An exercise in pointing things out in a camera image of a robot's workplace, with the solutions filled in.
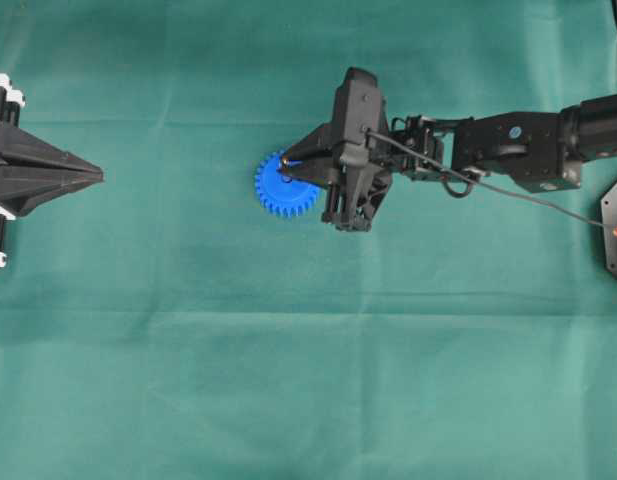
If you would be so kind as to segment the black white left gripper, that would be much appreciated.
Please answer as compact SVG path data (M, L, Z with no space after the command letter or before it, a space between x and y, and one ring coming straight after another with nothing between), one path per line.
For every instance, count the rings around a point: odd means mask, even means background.
M9 221L104 181L100 167L18 128L25 105L24 94L12 86L7 74L0 73L0 269L8 260L5 237Z

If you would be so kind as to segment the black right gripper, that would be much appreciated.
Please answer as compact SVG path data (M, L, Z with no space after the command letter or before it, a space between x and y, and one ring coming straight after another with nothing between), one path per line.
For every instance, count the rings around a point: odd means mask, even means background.
M344 132L339 121L319 125L285 151L282 157L289 163L280 168L285 177L326 188L321 220L340 231L371 230L395 174L412 181L439 181L444 176L441 121L424 116L395 118L377 132L368 130L364 144L368 161L362 166L346 166L338 160L336 149Z

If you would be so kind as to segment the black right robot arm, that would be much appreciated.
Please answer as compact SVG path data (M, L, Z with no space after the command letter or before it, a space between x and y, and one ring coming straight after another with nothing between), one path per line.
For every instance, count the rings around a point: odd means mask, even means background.
M558 113L382 119L376 129L363 124L357 143L325 123L282 155L279 172L326 191L323 222L367 232L395 175L464 198L495 173L531 194L577 189L585 163L616 156L617 94Z

